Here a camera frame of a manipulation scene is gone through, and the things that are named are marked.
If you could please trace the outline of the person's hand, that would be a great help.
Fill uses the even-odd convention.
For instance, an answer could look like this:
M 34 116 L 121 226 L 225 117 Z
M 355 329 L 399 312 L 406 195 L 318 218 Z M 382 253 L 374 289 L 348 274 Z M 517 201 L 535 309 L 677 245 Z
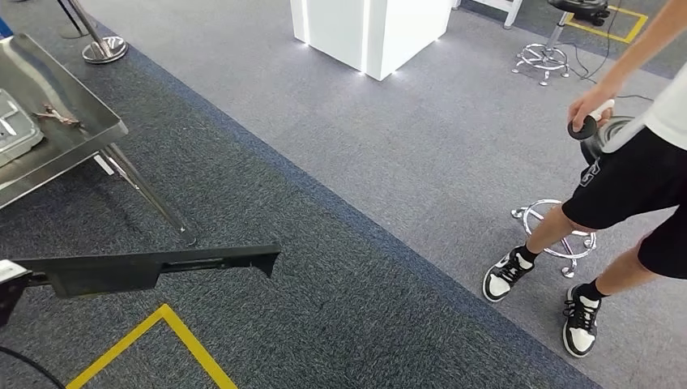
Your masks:
M 579 132 L 585 117 L 598 109 L 607 100 L 613 99 L 617 92 L 617 85 L 598 83 L 583 93 L 569 107 L 568 121 L 572 124 L 572 130 Z

